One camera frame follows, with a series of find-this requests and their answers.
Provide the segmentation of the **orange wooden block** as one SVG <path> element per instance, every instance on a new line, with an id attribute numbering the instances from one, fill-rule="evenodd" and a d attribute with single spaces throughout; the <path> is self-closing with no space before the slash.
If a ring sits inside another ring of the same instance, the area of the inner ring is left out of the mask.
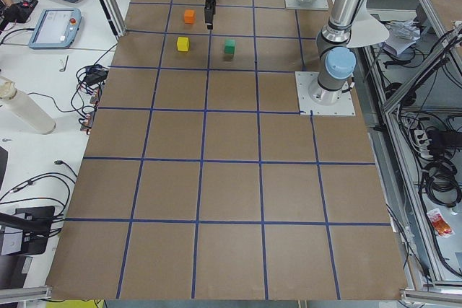
<path id="1" fill-rule="evenodd" d="M 193 9 L 186 9 L 183 13 L 183 21 L 187 25 L 193 25 L 196 22 L 196 11 Z"/>

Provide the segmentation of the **green wooden block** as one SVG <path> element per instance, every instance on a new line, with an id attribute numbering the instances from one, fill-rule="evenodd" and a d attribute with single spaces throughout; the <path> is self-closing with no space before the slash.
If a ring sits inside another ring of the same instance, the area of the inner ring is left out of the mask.
<path id="1" fill-rule="evenodd" d="M 235 54 L 235 40 L 226 39 L 224 42 L 224 53 L 227 55 Z"/>

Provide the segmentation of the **yellow wooden block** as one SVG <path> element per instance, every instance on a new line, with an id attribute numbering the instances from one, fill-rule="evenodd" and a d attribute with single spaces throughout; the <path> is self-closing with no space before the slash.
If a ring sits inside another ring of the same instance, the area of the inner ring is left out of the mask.
<path id="1" fill-rule="evenodd" d="M 177 42 L 177 50 L 180 52 L 189 52 L 190 49 L 190 40 L 187 37 L 178 37 Z"/>

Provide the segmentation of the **lower teach pendant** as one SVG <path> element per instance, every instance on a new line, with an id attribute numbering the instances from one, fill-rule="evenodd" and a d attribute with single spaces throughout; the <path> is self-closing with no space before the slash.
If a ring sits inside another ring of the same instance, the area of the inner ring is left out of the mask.
<path id="1" fill-rule="evenodd" d="M 28 47 L 32 49 L 67 49 L 74 42 L 82 13 L 78 8 L 44 9 L 33 30 Z"/>

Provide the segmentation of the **metal hex key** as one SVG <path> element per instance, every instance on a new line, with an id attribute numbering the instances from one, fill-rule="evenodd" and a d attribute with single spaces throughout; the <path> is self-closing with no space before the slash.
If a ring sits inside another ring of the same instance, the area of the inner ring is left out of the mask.
<path id="1" fill-rule="evenodd" d="M 61 68 L 58 71 L 65 72 L 67 69 L 68 62 L 69 62 L 69 55 L 67 55 L 65 59 L 61 59 Z"/>

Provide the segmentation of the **white cylindrical bottle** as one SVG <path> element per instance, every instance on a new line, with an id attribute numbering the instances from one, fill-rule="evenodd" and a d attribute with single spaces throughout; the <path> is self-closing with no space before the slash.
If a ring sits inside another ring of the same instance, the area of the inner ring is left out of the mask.
<path id="1" fill-rule="evenodd" d="M 1 102 L 20 120 L 40 134 L 49 134 L 56 128 L 55 120 L 28 94 L 16 88 L 15 83 L 1 76 Z"/>

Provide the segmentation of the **black monitor stand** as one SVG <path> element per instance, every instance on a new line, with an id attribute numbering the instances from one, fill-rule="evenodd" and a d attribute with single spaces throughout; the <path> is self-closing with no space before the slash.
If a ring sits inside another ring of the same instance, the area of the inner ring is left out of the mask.
<path id="1" fill-rule="evenodd" d="M 41 255 L 46 251 L 55 208 L 17 208 L 1 213 L 1 255 Z"/>

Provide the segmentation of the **red snack packet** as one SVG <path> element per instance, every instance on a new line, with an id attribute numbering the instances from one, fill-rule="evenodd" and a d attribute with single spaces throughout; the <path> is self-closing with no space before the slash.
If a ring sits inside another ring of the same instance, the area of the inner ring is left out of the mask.
<path id="1" fill-rule="evenodd" d="M 441 214 L 440 209 L 434 208 L 426 213 L 427 218 L 429 219 L 431 225 L 441 237 L 449 237 L 453 234 L 453 229 L 451 226 L 444 220 L 443 215 Z"/>

